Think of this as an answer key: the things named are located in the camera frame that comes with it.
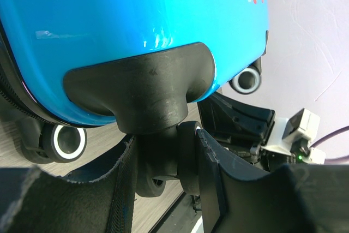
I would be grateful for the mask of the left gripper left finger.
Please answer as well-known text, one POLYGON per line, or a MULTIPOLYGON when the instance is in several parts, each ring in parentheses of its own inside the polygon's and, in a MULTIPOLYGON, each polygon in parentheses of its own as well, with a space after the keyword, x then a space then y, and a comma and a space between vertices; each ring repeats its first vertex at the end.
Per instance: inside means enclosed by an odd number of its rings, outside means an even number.
POLYGON ((130 232, 136 137, 53 176, 37 166, 1 169, 1 232, 130 232))

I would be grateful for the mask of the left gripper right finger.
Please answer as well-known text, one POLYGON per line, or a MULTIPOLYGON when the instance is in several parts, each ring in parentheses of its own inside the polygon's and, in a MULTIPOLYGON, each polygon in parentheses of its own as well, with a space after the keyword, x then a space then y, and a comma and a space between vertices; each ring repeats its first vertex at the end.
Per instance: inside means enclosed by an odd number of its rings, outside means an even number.
POLYGON ((196 134, 205 232, 348 232, 348 166, 259 169, 196 134))

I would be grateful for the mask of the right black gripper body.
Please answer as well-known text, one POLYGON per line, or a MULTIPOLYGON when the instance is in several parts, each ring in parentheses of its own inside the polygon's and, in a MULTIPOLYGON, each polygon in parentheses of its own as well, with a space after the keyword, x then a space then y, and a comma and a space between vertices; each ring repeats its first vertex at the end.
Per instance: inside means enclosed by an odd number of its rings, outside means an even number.
POLYGON ((275 111, 248 105, 218 92, 197 103, 203 128, 232 153, 268 172, 289 157, 263 149, 275 123, 275 111))

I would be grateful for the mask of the blue suitcase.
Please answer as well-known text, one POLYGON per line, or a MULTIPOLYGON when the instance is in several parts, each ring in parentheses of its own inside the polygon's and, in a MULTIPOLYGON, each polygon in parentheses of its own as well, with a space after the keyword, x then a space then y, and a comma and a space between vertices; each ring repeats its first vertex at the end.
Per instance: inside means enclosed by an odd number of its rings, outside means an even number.
POLYGON ((198 194, 188 104, 260 72, 267 0, 1 0, 1 94, 36 164, 81 157, 86 129, 139 135, 137 193, 198 194))

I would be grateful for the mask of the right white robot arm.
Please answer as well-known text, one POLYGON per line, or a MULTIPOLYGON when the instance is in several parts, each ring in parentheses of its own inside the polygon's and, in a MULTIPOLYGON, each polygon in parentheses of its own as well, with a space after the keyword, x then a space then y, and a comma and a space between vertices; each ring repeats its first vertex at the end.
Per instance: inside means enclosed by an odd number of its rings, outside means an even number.
POLYGON ((310 147, 320 118, 301 109, 290 118, 245 104, 218 92, 198 102, 203 128, 224 148, 272 172, 284 164, 324 164, 326 155, 310 147))

